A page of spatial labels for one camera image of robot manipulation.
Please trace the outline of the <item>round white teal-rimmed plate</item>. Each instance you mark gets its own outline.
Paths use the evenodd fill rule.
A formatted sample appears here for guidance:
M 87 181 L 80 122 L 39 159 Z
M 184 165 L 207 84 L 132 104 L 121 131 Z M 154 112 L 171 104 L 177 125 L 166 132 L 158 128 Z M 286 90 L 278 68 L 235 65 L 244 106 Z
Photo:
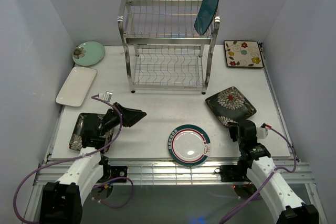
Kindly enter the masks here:
M 212 146 L 209 136 L 202 128 L 184 124 L 170 133 L 167 149 L 178 164 L 191 167 L 204 163 L 211 154 Z

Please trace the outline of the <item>teal square plate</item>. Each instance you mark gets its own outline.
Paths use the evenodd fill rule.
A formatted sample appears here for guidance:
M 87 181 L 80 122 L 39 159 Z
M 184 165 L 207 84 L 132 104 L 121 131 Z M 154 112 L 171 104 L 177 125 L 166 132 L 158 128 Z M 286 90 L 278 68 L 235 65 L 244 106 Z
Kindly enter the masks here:
M 218 9 L 219 0 L 202 0 L 194 22 L 194 29 L 202 36 L 212 23 Z

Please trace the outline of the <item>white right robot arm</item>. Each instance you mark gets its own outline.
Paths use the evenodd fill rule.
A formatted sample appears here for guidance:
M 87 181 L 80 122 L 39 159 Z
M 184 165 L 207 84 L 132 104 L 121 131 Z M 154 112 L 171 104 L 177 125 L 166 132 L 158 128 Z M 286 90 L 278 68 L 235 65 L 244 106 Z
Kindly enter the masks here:
M 257 190 L 242 204 L 229 211 L 220 223 L 227 222 L 257 196 L 261 196 L 266 203 L 274 223 L 319 223 L 316 207 L 306 204 L 297 196 L 280 173 L 281 170 L 294 173 L 297 161 L 294 161 L 291 170 L 283 166 L 277 167 L 270 152 L 258 142 L 258 139 L 266 138 L 268 130 L 272 130 L 287 143 L 289 141 L 268 124 L 256 127 L 254 122 L 243 120 L 238 123 L 229 122 L 227 126 L 231 139 L 238 143 L 240 151 L 238 177 L 250 180 Z

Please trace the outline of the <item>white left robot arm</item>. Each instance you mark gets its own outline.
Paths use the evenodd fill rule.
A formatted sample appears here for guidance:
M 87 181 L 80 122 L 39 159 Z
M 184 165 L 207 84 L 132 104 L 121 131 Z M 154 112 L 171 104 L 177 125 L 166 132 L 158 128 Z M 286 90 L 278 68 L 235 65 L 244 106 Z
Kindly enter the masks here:
M 123 166 L 112 167 L 104 153 L 112 143 L 115 127 L 132 127 L 146 113 L 114 103 L 106 114 L 82 113 L 69 143 L 78 159 L 55 182 L 48 182 L 41 199 L 39 223 L 80 223 L 82 206 L 92 190 L 110 195 L 113 183 L 130 179 Z

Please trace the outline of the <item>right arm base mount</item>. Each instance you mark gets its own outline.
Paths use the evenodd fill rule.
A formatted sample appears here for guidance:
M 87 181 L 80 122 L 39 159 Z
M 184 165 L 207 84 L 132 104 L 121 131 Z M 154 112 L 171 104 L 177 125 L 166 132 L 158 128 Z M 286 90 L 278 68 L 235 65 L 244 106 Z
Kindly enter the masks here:
M 214 173 L 220 176 L 221 182 L 250 182 L 238 165 L 221 165 Z

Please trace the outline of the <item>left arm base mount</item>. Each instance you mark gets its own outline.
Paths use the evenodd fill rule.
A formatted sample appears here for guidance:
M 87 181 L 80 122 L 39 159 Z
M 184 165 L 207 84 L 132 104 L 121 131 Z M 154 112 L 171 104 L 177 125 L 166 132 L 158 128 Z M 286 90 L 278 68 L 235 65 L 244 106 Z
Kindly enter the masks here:
M 128 175 L 127 166 L 111 166 L 109 159 L 105 156 L 102 157 L 99 164 L 103 168 L 103 176 L 99 179 L 99 182 L 103 183 L 113 178 L 127 177 Z

